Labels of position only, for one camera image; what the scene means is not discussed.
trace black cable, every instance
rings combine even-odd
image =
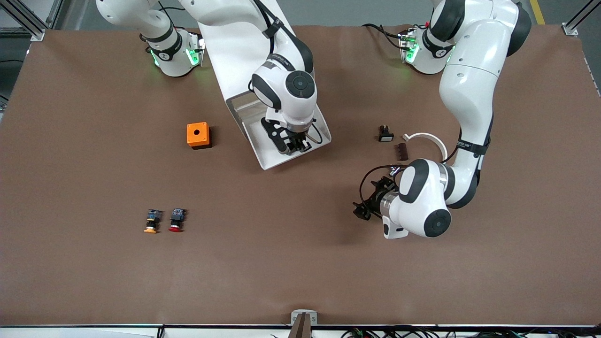
[[[461,130],[461,128],[459,128],[459,137],[457,138],[457,140],[461,140],[461,133],[462,133],[462,130]],[[441,163],[447,163],[453,156],[455,156],[455,153],[457,153],[457,144],[455,145],[455,149],[453,150],[453,152],[447,158],[442,160]]]
[[[267,28],[271,27],[271,21],[269,20],[269,17],[267,16],[267,14],[269,14],[273,20],[275,20],[275,15],[273,15],[273,13],[271,13],[269,11],[269,9],[260,1],[260,0],[253,0],[255,2],[255,5],[257,5],[257,7],[259,8],[259,12],[261,13],[261,16],[263,16],[263,20],[265,20],[265,25],[267,26]],[[272,36],[269,38],[269,53],[273,53],[273,50],[275,49],[275,36]]]
[[[418,329],[423,331],[426,334],[426,336],[428,336],[428,337],[431,337],[430,334],[433,334],[436,338],[440,338],[440,336],[438,336],[438,334],[432,330],[428,330],[426,328],[420,328],[420,327],[418,327]]]
[[[167,11],[165,10],[165,7],[163,7],[163,4],[161,4],[161,3],[160,3],[160,1],[159,1],[159,6],[160,6],[160,9],[161,9],[163,12],[165,12],[165,14],[167,15],[167,17],[169,18],[169,21],[171,22],[171,25],[174,25],[174,24],[173,24],[173,20],[171,20],[171,16],[169,16],[169,13],[167,13]]]
[[[386,34],[390,37],[395,37],[398,38],[398,35],[395,35],[393,33],[387,32],[384,30],[384,26],[380,25],[380,26],[376,26],[373,23],[366,23],[365,25],[361,25],[361,27],[373,27],[376,28],[378,31],[380,31],[382,34]]]
[[[410,335],[412,335],[412,334],[414,334],[414,335],[418,336],[419,338],[423,338],[423,337],[422,337],[420,334],[418,334],[418,333],[417,333],[417,332],[415,332],[415,331],[411,331],[411,332],[409,332],[409,333],[406,333],[406,334],[404,334],[404,335],[402,335],[402,336],[401,336],[401,335],[398,335],[398,336],[399,336],[400,338],[407,338],[407,336],[410,336]]]
[[[390,42],[391,45],[395,46],[398,49],[402,49],[403,51],[408,51],[409,48],[407,47],[401,47],[399,45],[397,45],[396,43],[394,43],[392,40],[390,40],[391,37],[394,38],[398,38],[398,34],[393,34],[390,32],[387,32],[384,30],[384,26],[380,25],[380,27],[374,25],[373,23],[366,23],[365,25],[362,25],[362,27],[375,27],[380,33],[382,33],[384,35],[384,37],[386,37],[386,39],[388,40],[388,42]]]
[[[363,192],[361,191],[363,189],[363,184],[365,183],[365,180],[367,179],[367,176],[369,176],[371,173],[373,173],[374,171],[376,171],[378,169],[398,168],[398,167],[406,168],[407,166],[406,165],[400,165],[400,164],[390,164],[390,165],[381,165],[379,167],[372,168],[370,171],[367,172],[367,174],[365,174],[365,176],[363,176],[363,179],[361,180],[361,183],[359,184],[359,198],[361,199],[361,203],[363,204],[363,206],[367,210],[369,210],[371,213],[373,213],[378,218],[382,218],[382,216],[380,215],[380,213],[376,212],[375,210],[371,210],[370,207],[367,206],[365,200],[363,199]]]
[[[321,144],[323,143],[323,136],[322,133],[319,132],[319,129],[317,127],[315,127],[315,123],[311,123],[311,127],[315,128],[315,131],[317,132],[317,134],[319,135],[319,142],[316,142],[317,144]]]
[[[185,11],[185,8],[179,8],[179,7],[162,7],[161,10],[165,11],[165,10],[177,10],[177,11]]]

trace cable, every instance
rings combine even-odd
[[[373,28],[376,28],[378,31],[380,31],[382,34],[386,34],[390,37],[398,38],[398,35],[394,35],[393,33],[385,31],[384,26],[382,26],[382,25],[376,26],[373,23],[366,23],[365,25],[361,25],[361,27],[373,27]]]
[[[363,206],[369,210],[371,213],[373,213],[376,217],[378,218],[382,218],[382,216],[380,215],[379,212],[376,212],[375,210],[371,210],[370,207],[367,206],[367,203],[365,202],[365,200],[363,199],[363,192],[361,191],[363,188],[363,183],[365,183],[365,180],[367,179],[367,176],[369,176],[371,173],[373,173],[374,171],[378,170],[378,169],[384,169],[384,168],[407,168],[406,165],[401,165],[401,164],[390,164],[390,165],[381,165],[379,167],[375,167],[372,168],[370,171],[367,172],[367,174],[365,174],[365,176],[363,176],[363,179],[361,180],[361,183],[359,184],[359,198],[361,199],[361,203],[363,204]]]
[[[163,7],[163,4],[161,4],[161,3],[160,3],[160,1],[159,1],[159,6],[160,6],[160,9],[161,9],[163,12],[165,12],[165,14],[167,15],[167,17],[169,18],[169,21],[171,22],[171,25],[174,25],[174,23],[173,23],[173,20],[171,20],[171,16],[169,16],[169,13],[167,13],[167,11],[165,10],[166,8],[165,8],[165,7]]]
[[[322,133],[320,133],[320,132],[319,132],[319,129],[318,129],[317,127],[315,127],[315,123],[311,123],[311,127],[313,127],[313,128],[315,129],[315,131],[317,132],[317,134],[319,135],[319,142],[317,142],[317,141],[313,141],[313,142],[315,142],[315,143],[317,143],[317,144],[321,144],[321,143],[323,143],[323,136],[322,136]]]
[[[162,7],[161,10],[162,11],[165,11],[165,10],[185,11],[186,9],[185,8],[179,8],[179,7]]]
[[[461,128],[459,128],[459,137],[457,138],[457,140],[461,140],[461,133],[462,133],[462,130],[461,130]],[[453,152],[447,158],[442,160],[441,163],[447,163],[453,156],[455,156],[455,153],[457,153],[457,144],[455,145],[455,149],[453,150]]]
[[[263,16],[263,20],[265,20],[265,26],[267,28],[271,27],[271,21],[269,20],[269,17],[267,16],[269,14],[269,16],[272,17],[272,19],[276,19],[276,16],[273,15],[273,13],[271,13],[271,11],[269,11],[269,9],[260,1],[260,0],[253,0],[255,5],[257,5],[257,8],[259,9],[259,12],[261,13],[261,16]],[[269,53],[273,53],[273,50],[275,49],[275,35],[269,38]]]
[[[362,27],[374,27],[376,28],[380,33],[384,34],[384,37],[386,37],[386,39],[388,40],[388,42],[390,42],[391,45],[395,46],[398,49],[402,49],[403,51],[408,51],[409,48],[407,47],[401,47],[399,45],[397,45],[396,43],[394,43],[392,40],[390,40],[390,37],[394,37],[394,38],[398,38],[398,34],[393,34],[390,32],[387,32],[384,30],[384,26],[380,25],[380,26],[376,26],[373,23],[366,23],[365,25],[361,25]]]

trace orange switch box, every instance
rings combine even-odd
[[[191,123],[186,129],[186,136],[188,137],[188,145],[192,149],[205,149],[211,148],[211,129],[206,122]]]

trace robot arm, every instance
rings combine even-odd
[[[317,105],[311,50],[260,0],[180,3],[204,25],[249,22],[271,40],[271,53],[249,79],[253,92],[268,107],[261,124],[280,153],[309,150],[306,136]]]
[[[137,29],[150,47],[155,64],[168,76],[183,76],[199,65],[202,44],[196,34],[175,29],[167,15],[150,8],[157,0],[96,0],[108,22]]]
[[[462,7],[462,23],[443,15],[450,13],[449,8]],[[524,18],[521,11],[520,6],[509,0],[444,0],[433,13],[433,26],[417,35],[417,45],[424,40],[425,44],[435,43],[421,51],[414,49],[415,55],[408,63],[416,69],[435,70],[444,61],[439,92],[447,109],[459,121],[462,136],[452,166],[417,159],[404,170],[398,187],[376,184],[369,205],[376,206],[381,214],[386,238],[402,238],[409,232],[437,237],[451,224],[448,208],[463,207],[474,198],[490,142],[495,85],[506,56],[516,43],[519,48],[526,38],[513,34],[516,27],[520,26],[518,31],[523,33],[521,25],[527,25],[525,35],[529,32],[529,19],[526,17],[528,21],[520,23],[520,18]],[[441,17],[452,23],[447,26],[448,34],[434,29],[440,27],[437,21]],[[454,45],[451,56],[436,58],[437,51],[448,49],[444,45],[448,41]]]

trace brown table surface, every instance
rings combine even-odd
[[[131,31],[33,43],[0,124],[0,324],[272,324],[298,308],[323,324],[599,322],[601,102],[577,38],[533,27],[499,80],[474,201],[439,238],[388,241],[352,202],[394,162],[380,124],[453,148],[440,75],[373,30],[295,30],[333,141],[269,171],[209,63],[164,76]],[[212,149],[186,145],[197,121]],[[147,209],[174,207],[184,233],[142,232]]]

